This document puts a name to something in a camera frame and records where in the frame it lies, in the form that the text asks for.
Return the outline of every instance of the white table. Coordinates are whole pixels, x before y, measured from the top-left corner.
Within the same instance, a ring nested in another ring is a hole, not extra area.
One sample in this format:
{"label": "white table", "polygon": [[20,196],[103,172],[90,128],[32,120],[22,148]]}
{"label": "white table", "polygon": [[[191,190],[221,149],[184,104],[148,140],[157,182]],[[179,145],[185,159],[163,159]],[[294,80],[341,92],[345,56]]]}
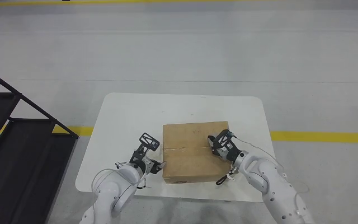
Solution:
{"label": "white table", "polygon": [[[230,130],[240,139],[274,155],[269,128],[260,99],[241,96],[196,96],[165,94],[108,94],[102,104],[95,128],[76,178],[76,188],[91,192],[91,182],[98,171],[115,169],[117,161],[129,161],[140,145],[139,137],[149,133],[162,143],[163,125],[178,123],[228,121]],[[245,143],[238,148],[265,155]],[[162,148],[148,152],[161,161]],[[210,183],[166,184],[162,172],[147,176],[147,187],[136,195],[237,200],[261,202],[261,193],[251,187],[242,174],[221,186]]]}

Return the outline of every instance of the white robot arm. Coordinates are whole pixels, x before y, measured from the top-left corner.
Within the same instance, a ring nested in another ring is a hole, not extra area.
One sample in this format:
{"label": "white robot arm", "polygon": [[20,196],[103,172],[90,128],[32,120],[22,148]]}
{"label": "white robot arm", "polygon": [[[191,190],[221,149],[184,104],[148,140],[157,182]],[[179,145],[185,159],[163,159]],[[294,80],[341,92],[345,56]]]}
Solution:
{"label": "white robot arm", "polygon": [[[236,138],[229,130],[208,136],[213,154],[239,168],[247,181],[262,193],[263,202],[274,220],[278,224],[315,224],[306,204],[287,182],[282,167],[264,157],[239,150],[232,137]],[[80,224],[110,224],[133,198],[146,174],[156,174],[164,167],[165,163],[145,155],[148,150],[155,151],[159,142],[146,133],[140,142],[128,164],[116,163],[117,170],[107,169],[97,180],[95,178],[92,190],[97,200],[85,211]]]}
{"label": "white robot arm", "polygon": [[98,173],[102,174],[98,179],[95,177],[92,191],[97,195],[97,200],[85,211],[80,224],[111,224],[136,190],[141,189],[138,185],[145,176],[163,169],[165,162],[157,162],[146,156],[148,150],[155,151],[159,147],[159,142],[146,133],[139,140],[141,145],[134,151],[129,163],[117,162],[117,170],[106,169]]}
{"label": "white robot arm", "polygon": [[247,181],[262,193],[263,202],[274,220],[278,224],[315,224],[306,204],[287,182],[282,167],[266,158],[239,150],[232,137],[236,138],[227,129],[217,136],[208,136],[213,154],[239,168]]}

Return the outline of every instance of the floor marking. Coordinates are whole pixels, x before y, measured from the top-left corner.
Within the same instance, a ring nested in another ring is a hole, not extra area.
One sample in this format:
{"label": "floor marking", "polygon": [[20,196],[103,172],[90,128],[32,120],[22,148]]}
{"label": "floor marking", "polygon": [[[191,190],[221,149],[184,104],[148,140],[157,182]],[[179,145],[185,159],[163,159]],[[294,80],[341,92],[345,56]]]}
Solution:
{"label": "floor marking", "polygon": [[51,1],[51,2],[1,2],[0,6],[39,6],[69,4],[126,4],[126,3],[185,3],[185,2],[276,2],[284,0],[104,0],[104,1]]}
{"label": "floor marking", "polygon": [[[79,136],[91,136],[93,127],[69,127]],[[66,133],[55,127],[54,133]],[[274,142],[358,143],[358,133],[270,131]]]}

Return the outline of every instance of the cable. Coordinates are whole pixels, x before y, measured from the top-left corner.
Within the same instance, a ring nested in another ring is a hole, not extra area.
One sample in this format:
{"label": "cable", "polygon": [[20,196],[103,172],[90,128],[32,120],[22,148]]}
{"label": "cable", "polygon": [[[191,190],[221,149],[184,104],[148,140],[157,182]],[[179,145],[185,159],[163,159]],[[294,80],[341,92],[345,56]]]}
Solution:
{"label": "cable", "polygon": [[143,178],[145,178],[147,176],[147,167],[148,167],[147,164],[145,164],[145,171],[144,171],[143,176],[140,178],[140,180],[137,183],[135,183],[137,188],[138,188],[138,185],[140,184],[140,182],[142,182]]}
{"label": "cable", "polygon": [[283,165],[281,165],[281,163],[279,163],[278,161],[277,161],[277,159],[275,159],[273,156],[271,156],[268,152],[266,152],[265,150],[263,150],[262,148],[260,148],[260,147],[258,147],[258,146],[255,146],[255,145],[253,145],[253,144],[251,144],[251,143],[249,143],[249,142],[245,142],[244,140],[241,140],[241,139],[239,139],[238,137],[236,137],[236,136],[233,136],[234,138],[236,138],[237,140],[239,140],[240,142],[243,142],[243,143],[246,143],[246,144],[249,144],[250,146],[252,146],[252,147],[254,147],[254,148],[256,148],[256,149],[258,149],[258,150],[261,150],[262,152],[264,152],[265,154],[267,154],[267,155],[269,155],[273,160],[275,160],[276,162],[277,162],[277,164],[278,165],[280,165],[281,166],[281,168],[282,168],[282,172],[284,172],[284,166]]}
{"label": "cable", "polygon": [[[265,154],[269,155],[273,160],[275,160],[275,161],[277,162],[278,165],[280,165],[280,166],[282,167],[282,172],[284,172],[284,166],[281,165],[281,163],[279,163],[279,162],[277,161],[277,159],[275,159],[273,156],[271,156],[270,154],[268,154],[265,150],[263,150],[262,148],[260,148],[260,147],[258,147],[258,146],[255,146],[255,145],[253,145],[253,144],[251,144],[251,143],[249,143],[249,142],[246,142],[246,141],[244,141],[244,140],[241,140],[241,139],[239,139],[239,138],[236,137],[236,136],[233,136],[233,137],[236,138],[237,140],[239,140],[240,142],[249,144],[250,146],[252,146],[252,147],[254,147],[254,148],[258,149],[258,150],[261,150],[261,151],[264,152]],[[302,182],[302,181],[292,181],[292,182],[290,182],[290,183],[292,184],[292,183],[294,183],[294,182],[303,183],[303,184],[306,185],[306,187],[307,187],[307,190],[304,191],[304,192],[297,192],[297,191],[296,191],[296,194],[295,194],[295,196],[294,196],[294,204],[295,204],[295,207],[296,207],[296,211],[298,212],[298,211],[299,211],[299,208],[298,208],[298,203],[297,203],[297,195],[308,193],[308,192],[310,191],[310,189],[309,189],[309,186],[308,186],[306,183]]]}
{"label": "cable", "polygon": [[97,177],[100,173],[102,173],[103,171],[106,171],[106,170],[112,170],[113,172],[116,171],[116,170],[114,170],[114,169],[103,169],[103,170],[100,170],[100,171],[95,175],[95,177],[93,178],[92,183],[91,183],[91,190],[92,190],[93,193],[95,192],[95,191],[93,190],[93,183],[95,182],[96,177]]}

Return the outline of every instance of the concrete floor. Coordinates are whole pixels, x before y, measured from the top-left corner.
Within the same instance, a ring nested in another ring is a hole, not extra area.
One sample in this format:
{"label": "concrete floor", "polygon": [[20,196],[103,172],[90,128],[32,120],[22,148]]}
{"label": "concrete floor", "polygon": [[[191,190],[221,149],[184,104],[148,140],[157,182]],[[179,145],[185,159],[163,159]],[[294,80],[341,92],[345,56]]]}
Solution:
{"label": "concrete floor", "polygon": [[[66,125],[111,92],[257,96],[271,130],[358,132],[358,3],[0,7],[0,74]],[[13,116],[36,117],[25,105]],[[49,223],[78,223],[76,147]],[[356,223],[356,144],[274,142],[317,223]],[[135,197],[121,223],[274,223],[261,203]]]}

